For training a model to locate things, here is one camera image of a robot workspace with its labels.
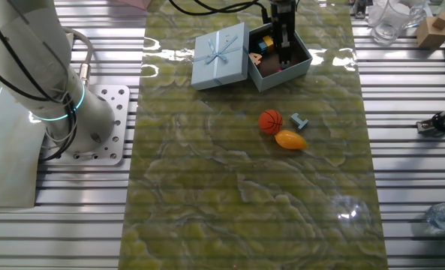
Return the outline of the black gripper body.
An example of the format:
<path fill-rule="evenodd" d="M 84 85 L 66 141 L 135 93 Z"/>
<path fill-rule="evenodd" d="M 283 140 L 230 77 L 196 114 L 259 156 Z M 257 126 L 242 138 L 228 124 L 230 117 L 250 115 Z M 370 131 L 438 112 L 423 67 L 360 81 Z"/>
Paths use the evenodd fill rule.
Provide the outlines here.
<path fill-rule="evenodd" d="M 270 0 L 272 24 L 294 25 L 296 0 Z"/>

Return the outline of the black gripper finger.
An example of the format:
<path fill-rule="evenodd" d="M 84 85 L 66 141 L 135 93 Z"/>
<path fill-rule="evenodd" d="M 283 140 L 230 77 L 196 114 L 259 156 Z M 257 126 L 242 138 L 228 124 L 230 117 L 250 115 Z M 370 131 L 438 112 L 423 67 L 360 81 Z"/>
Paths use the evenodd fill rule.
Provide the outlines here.
<path fill-rule="evenodd" d="M 282 50 L 283 33 L 284 33 L 283 25 L 280 24 L 279 22 L 274 22 L 272 24 L 272 39 L 274 41 L 275 51 L 277 52 L 278 59 L 280 61 L 283 60 L 283 50 Z"/>
<path fill-rule="evenodd" d="M 290 61 L 292 59 L 292 43 L 294 36 L 295 23 L 288 22 L 283 27 L 283 69 L 286 69 L 290 66 Z"/>

